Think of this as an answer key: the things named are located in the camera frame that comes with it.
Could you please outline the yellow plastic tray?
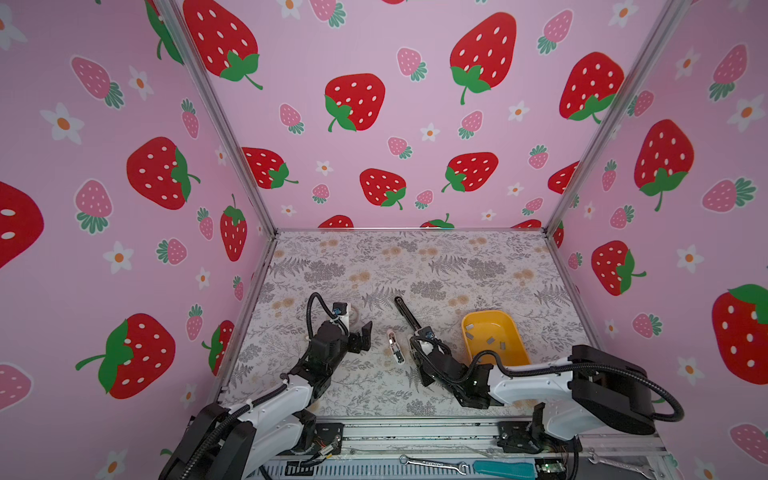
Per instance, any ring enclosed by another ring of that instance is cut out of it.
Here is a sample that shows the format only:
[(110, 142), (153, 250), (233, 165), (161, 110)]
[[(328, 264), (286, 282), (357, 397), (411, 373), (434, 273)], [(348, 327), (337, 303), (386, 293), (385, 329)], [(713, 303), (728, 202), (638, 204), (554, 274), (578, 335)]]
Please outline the yellow plastic tray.
[[(466, 327), (475, 325), (469, 332)], [(530, 358), (524, 347), (517, 326), (510, 315), (500, 310), (484, 310), (468, 313), (462, 320), (464, 343), (470, 358), (484, 350), (496, 352), (505, 366), (525, 366)], [(499, 342), (505, 339), (510, 349), (501, 351)]]

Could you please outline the black stapler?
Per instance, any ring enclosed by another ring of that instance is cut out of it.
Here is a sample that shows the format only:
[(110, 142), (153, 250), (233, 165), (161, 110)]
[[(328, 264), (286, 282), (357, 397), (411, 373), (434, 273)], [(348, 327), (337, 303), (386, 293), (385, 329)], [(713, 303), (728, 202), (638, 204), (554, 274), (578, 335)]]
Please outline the black stapler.
[(435, 335), (433, 330), (430, 327), (423, 327), (419, 321), (416, 319), (414, 314), (411, 312), (411, 310), (406, 305), (405, 301), (401, 296), (396, 296), (394, 298), (394, 304), (398, 312), (401, 314), (401, 316), (406, 320), (408, 325), (414, 330), (414, 333), (421, 337), (426, 339), (434, 339)]

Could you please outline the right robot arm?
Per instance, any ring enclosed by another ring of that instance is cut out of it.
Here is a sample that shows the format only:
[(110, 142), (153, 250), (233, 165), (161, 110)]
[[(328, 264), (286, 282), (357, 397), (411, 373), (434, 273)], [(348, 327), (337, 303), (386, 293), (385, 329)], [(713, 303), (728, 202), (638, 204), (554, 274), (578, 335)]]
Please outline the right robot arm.
[(464, 408), (535, 401), (523, 442), (529, 452), (541, 451), (544, 442), (571, 442), (602, 427), (653, 435), (657, 423), (677, 423), (685, 415), (682, 404), (643, 368), (588, 345), (574, 346), (557, 361), (511, 367), (493, 350), (463, 364), (427, 327), (409, 344), (423, 384), (440, 383)]

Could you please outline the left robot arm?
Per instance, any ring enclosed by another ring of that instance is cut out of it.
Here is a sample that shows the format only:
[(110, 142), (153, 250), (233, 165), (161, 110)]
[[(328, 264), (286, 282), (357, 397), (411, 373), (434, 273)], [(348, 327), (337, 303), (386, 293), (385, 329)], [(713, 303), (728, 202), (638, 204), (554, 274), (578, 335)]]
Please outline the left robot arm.
[(203, 408), (188, 425), (161, 479), (245, 479), (284, 451), (310, 448), (316, 416), (308, 408), (331, 385), (344, 357), (371, 347), (373, 323), (350, 329), (351, 307), (328, 307), (317, 292), (306, 307), (308, 346), (281, 382), (245, 402)]

